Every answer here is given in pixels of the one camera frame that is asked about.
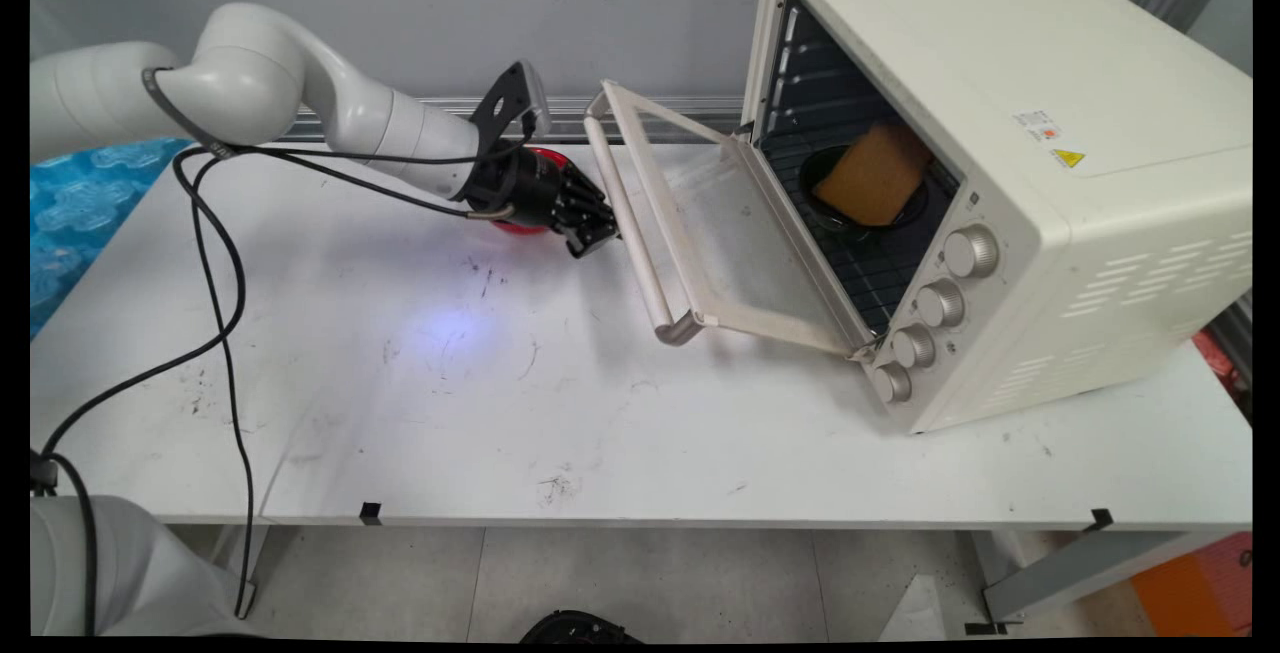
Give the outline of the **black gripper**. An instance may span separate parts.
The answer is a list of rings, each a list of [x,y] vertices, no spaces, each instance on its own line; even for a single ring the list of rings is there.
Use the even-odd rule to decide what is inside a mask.
[[[604,192],[570,157],[538,147],[474,165],[463,202],[495,213],[512,207],[503,224],[547,228],[564,238],[572,259],[582,259],[620,237]]]

